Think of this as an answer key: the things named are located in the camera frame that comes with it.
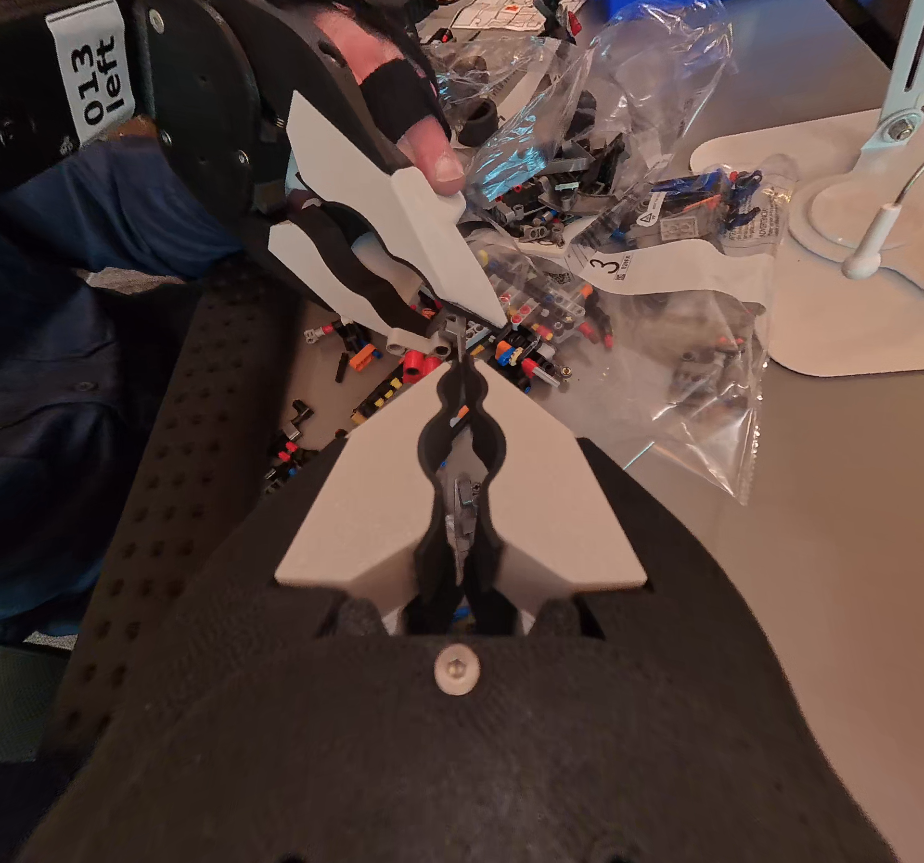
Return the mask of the person's torso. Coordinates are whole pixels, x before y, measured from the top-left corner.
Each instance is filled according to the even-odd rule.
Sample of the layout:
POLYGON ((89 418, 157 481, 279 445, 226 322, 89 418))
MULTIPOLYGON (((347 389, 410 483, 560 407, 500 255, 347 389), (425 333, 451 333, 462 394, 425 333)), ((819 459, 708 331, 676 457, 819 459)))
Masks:
POLYGON ((77 631, 200 296, 2 265, 2 642, 77 631))

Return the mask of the small clear bag blue pieces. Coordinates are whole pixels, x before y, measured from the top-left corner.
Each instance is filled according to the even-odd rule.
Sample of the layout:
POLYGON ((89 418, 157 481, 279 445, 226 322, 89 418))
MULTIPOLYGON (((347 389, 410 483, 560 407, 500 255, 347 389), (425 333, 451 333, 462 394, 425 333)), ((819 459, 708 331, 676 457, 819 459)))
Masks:
POLYGON ((799 176, 789 156, 773 154, 751 169, 717 165, 697 175, 643 181, 572 245, 614 254, 700 240, 734 258, 775 254, 799 176))

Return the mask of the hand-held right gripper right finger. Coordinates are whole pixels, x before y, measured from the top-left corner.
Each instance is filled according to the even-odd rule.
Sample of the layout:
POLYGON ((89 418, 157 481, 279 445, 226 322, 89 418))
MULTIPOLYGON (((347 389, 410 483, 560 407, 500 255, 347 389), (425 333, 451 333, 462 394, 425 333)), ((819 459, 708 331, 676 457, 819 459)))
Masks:
POLYGON ((514 636, 551 601, 642 588, 641 559, 571 430, 480 361, 462 362, 486 468, 464 592, 479 636, 514 636))

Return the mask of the person's left hand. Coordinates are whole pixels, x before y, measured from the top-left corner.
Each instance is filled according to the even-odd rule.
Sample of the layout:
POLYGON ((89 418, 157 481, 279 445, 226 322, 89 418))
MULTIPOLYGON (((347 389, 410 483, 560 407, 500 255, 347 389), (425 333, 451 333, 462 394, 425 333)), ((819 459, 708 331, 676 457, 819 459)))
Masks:
MULTIPOLYGON (((338 9, 317 10, 311 18, 343 54, 358 84, 391 61, 405 61, 390 40, 369 33, 338 9)), ((463 189, 463 166, 433 116, 423 117, 412 125, 399 139, 398 148, 423 173, 435 192, 452 196, 463 189)))

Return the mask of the white book stand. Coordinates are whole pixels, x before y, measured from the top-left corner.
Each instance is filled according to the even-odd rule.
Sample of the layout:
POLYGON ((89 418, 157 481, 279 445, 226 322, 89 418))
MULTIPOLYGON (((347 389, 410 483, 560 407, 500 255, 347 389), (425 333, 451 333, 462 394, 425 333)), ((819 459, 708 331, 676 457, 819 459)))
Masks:
POLYGON ((923 0, 910 0, 879 111, 700 144, 709 165, 783 153, 800 181, 778 249, 771 358, 815 377, 923 368, 923 0))

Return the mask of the paper leaflets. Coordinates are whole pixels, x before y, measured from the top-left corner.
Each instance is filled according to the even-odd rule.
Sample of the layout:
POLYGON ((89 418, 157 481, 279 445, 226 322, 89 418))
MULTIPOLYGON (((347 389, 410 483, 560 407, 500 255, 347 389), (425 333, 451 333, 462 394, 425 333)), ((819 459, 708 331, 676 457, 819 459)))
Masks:
MULTIPOLYGON (((587 1, 563 0, 563 4, 571 13, 577 13, 587 1)), ((499 29, 537 36, 545 20, 534 0, 474 0, 457 15, 451 29, 499 29)))

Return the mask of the lego chassis with yellow connectors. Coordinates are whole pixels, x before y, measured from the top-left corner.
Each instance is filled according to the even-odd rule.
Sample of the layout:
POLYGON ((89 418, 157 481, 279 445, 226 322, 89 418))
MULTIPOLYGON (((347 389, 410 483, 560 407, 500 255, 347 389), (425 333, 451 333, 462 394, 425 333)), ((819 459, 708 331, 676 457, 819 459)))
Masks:
POLYGON ((363 399, 363 401, 353 409, 351 421, 355 425, 361 425, 374 414, 394 399, 402 390, 403 366, 399 365, 384 378, 382 382, 363 399))

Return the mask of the clear bag with orange pieces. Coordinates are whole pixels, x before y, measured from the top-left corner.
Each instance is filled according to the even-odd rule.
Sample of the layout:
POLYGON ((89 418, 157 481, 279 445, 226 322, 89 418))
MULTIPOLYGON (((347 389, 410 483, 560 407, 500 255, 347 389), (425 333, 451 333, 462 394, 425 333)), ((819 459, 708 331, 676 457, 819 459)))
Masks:
POLYGON ((498 330, 469 324, 466 351, 519 390, 527 394, 535 384, 558 389, 567 382, 573 371, 560 349, 571 338, 614 347, 612 319, 593 285, 568 272, 538 267, 524 254, 484 248, 474 253, 506 323, 498 330))

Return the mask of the clear bag with white strip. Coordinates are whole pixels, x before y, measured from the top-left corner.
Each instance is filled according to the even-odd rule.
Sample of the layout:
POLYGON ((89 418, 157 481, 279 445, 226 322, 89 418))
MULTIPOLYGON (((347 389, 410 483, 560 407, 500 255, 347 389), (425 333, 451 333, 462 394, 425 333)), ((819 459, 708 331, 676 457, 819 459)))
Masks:
POLYGON ((612 349, 583 338, 561 347, 579 370, 575 383, 529 395, 619 463, 659 454, 745 504, 777 252, 734 258, 700 240, 614 254, 573 246, 597 217, 557 226, 552 241, 515 239, 483 212, 461 228, 474 255, 524 254, 593 285, 612 319, 612 349))

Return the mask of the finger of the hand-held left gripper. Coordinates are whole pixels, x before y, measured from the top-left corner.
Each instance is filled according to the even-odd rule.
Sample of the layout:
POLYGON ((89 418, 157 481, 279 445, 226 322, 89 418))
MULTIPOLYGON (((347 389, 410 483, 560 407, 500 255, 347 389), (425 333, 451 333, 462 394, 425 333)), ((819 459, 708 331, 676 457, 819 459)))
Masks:
POLYGON ((413 271, 442 303, 486 326, 506 315, 456 223, 466 199, 435 193, 423 173, 351 108, 348 119, 371 136, 365 153, 305 95, 294 91, 286 132, 305 187, 324 206, 353 213, 376 235, 384 254, 413 271))
POLYGON ((434 354, 431 323, 364 266, 334 222, 281 222, 270 229, 268 248, 337 315, 385 337, 394 355, 411 349, 434 354))

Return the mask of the grey and red lego assembly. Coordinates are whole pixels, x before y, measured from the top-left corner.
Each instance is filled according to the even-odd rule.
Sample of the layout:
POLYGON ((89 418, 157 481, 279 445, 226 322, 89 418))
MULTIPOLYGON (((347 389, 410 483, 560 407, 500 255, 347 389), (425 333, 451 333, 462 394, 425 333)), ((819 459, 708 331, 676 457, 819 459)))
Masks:
POLYGON ((425 333, 394 326, 385 335, 386 349, 401 359, 402 380, 416 384, 444 363, 454 365, 464 358, 468 315, 455 312, 436 315, 423 321, 425 333))

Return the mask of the black lego tyre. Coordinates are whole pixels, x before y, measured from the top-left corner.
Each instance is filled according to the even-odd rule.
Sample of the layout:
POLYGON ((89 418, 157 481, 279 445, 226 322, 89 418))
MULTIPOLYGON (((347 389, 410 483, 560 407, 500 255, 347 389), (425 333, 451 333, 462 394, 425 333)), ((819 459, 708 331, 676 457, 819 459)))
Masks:
POLYGON ((500 126, 496 104, 490 98, 479 99, 457 132, 462 148, 476 149, 489 141, 500 126))

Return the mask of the person's left forearm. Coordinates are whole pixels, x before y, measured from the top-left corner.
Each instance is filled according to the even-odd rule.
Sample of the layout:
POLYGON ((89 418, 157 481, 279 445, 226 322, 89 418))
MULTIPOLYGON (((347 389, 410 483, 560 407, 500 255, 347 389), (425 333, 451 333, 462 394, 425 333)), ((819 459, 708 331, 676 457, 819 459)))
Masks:
POLYGON ((2 226, 70 267, 200 279, 244 247, 193 198, 159 143, 98 141, 2 194, 2 226))

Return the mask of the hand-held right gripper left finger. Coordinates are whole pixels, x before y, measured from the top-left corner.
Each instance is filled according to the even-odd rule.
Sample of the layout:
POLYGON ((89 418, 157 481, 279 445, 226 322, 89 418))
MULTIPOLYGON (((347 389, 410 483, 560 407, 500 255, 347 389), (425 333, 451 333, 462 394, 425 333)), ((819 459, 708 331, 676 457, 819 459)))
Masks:
POLYGON ((351 432, 275 569, 287 587, 337 590, 381 616, 411 605, 410 629, 449 630, 462 598, 440 470, 464 406, 459 361, 351 432))

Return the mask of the pile of loose lego pieces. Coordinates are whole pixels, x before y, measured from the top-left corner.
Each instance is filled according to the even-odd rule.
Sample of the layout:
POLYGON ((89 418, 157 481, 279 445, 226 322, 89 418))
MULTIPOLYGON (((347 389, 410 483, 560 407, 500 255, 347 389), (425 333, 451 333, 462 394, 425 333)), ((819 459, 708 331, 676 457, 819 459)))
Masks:
MULTIPOLYGON (((341 318, 308 328, 303 339, 305 352, 296 360, 281 423, 269 444, 269 464, 261 488, 264 495, 279 491, 317 457, 328 441, 343 439, 362 426, 351 421, 353 409, 401 365, 401 359, 385 349, 383 338, 373 338, 368 328, 341 318)), ((562 349, 560 356, 572 368, 571 378, 558 389, 535 384, 529 393, 542 396, 563 392, 577 381, 579 370, 574 362, 566 358, 562 349)), ((412 385, 404 383, 401 392, 385 407, 412 385)))

